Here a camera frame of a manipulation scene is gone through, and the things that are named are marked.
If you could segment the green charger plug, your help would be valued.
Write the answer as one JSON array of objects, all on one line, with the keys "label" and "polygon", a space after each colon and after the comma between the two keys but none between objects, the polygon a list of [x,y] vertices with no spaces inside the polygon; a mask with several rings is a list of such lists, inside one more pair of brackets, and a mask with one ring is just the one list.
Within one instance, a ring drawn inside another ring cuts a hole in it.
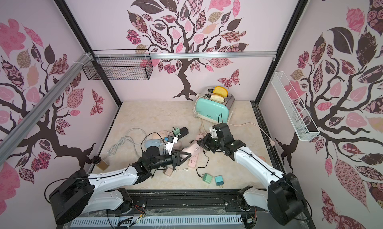
[{"label": "green charger plug", "polygon": [[210,184],[212,182],[212,179],[213,179],[213,177],[210,174],[208,174],[208,173],[205,173],[205,174],[202,175],[202,180],[205,183]]}]

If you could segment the teal charger plug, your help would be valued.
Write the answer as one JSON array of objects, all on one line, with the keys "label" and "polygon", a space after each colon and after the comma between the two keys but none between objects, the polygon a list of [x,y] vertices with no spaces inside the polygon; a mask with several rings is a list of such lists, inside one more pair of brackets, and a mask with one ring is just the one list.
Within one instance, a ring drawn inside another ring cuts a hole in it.
[{"label": "teal charger plug", "polygon": [[224,185],[224,180],[223,180],[223,177],[222,176],[215,176],[214,177],[214,180],[215,180],[215,183],[218,187],[222,188],[223,185]]}]

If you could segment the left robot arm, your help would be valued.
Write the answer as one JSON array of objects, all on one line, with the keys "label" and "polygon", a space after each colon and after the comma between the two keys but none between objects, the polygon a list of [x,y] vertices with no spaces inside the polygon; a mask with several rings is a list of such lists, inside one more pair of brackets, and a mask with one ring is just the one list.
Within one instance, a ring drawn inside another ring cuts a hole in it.
[{"label": "left robot arm", "polygon": [[152,176],[152,170],[166,166],[177,167],[193,155],[174,151],[161,155],[157,147],[142,152],[137,162],[127,168],[104,174],[88,174],[78,170],[49,195],[49,201],[57,225],[71,222],[83,213],[126,209],[129,195],[125,186],[136,185]]}]

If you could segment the pink power strip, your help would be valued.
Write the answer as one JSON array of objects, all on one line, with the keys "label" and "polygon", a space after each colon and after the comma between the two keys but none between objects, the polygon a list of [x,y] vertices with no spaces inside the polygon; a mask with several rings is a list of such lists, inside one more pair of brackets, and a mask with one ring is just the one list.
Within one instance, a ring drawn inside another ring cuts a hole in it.
[{"label": "pink power strip", "polygon": [[196,168],[199,154],[203,152],[203,148],[199,146],[199,144],[197,143],[201,139],[203,139],[203,135],[198,134],[196,136],[196,139],[191,142],[190,146],[182,150],[182,152],[187,152],[191,154],[191,158],[189,158],[189,162],[188,162],[189,168]]}]

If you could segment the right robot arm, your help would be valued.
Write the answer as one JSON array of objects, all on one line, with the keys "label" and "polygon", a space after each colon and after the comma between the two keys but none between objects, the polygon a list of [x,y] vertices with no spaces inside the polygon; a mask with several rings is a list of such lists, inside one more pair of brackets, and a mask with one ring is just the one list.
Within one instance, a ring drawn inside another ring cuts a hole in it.
[{"label": "right robot arm", "polygon": [[250,187],[242,196],[247,205],[268,211],[274,220],[285,226],[307,211],[299,180],[292,174],[284,174],[256,156],[244,142],[234,139],[226,123],[210,128],[210,133],[197,141],[206,151],[222,152],[254,175],[265,190]]}]

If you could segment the pink charger plug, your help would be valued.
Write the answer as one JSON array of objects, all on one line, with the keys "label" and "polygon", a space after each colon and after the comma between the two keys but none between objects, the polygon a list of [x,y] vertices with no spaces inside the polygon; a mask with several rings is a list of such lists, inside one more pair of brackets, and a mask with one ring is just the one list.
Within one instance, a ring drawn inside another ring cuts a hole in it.
[{"label": "pink charger plug", "polygon": [[172,174],[173,174],[174,170],[173,168],[170,168],[170,167],[167,167],[165,170],[164,170],[164,175],[168,176],[168,177],[171,177]]}]

